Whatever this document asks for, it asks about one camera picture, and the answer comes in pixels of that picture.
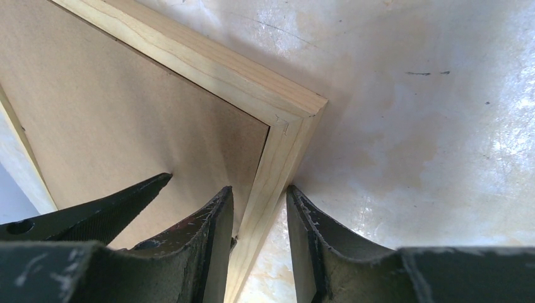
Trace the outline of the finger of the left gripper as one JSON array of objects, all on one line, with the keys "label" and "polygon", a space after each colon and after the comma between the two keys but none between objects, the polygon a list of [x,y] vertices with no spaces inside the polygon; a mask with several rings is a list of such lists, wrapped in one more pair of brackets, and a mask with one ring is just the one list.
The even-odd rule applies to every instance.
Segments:
[{"label": "finger of the left gripper", "polygon": [[99,241],[110,244],[168,184],[161,173],[110,196],[1,225],[2,241]]}]

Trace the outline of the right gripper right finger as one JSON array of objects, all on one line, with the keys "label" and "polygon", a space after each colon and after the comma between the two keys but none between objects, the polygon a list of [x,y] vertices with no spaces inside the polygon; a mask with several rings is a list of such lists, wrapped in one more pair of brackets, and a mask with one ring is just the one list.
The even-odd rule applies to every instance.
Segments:
[{"label": "right gripper right finger", "polygon": [[299,302],[533,302],[533,247],[389,249],[286,192]]}]

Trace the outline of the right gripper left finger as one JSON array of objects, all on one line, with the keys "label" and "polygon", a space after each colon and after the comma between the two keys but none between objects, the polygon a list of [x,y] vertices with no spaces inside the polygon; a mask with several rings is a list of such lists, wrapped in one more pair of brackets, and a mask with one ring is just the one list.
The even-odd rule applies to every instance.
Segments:
[{"label": "right gripper left finger", "polygon": [[233,225],[224,187],[132,249],[95,241],[1,244],[2,302],[223,302]]}]

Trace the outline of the light wooden picture frame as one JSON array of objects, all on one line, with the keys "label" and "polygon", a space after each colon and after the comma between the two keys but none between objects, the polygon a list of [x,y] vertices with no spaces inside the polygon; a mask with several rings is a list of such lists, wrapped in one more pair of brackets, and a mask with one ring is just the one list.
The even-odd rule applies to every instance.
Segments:
[{"label": "light wooden picture frame", "polygon": [[[238,242],[229,255],[223,302],[235,301],[272,224],[279,197],[294,176],[319,122],[326,99],[137,1],[49,2],[268,127],[242,222],[232,232]],[[60,209],[44,181],[31,145],[30,148],[37,175],[51,198],[40,208]]]}]

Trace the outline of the brown frame backing board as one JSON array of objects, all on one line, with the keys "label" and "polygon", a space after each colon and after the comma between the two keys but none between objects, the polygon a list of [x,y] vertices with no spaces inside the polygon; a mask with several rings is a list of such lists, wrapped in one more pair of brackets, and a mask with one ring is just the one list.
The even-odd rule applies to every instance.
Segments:
[{"label": "brown frame backing board", "polygon": [[261,121],[49,1],[1,2],[1,86],[58,208],[173,175],[112,247],[158,234],[224,186],[239,229]]}]

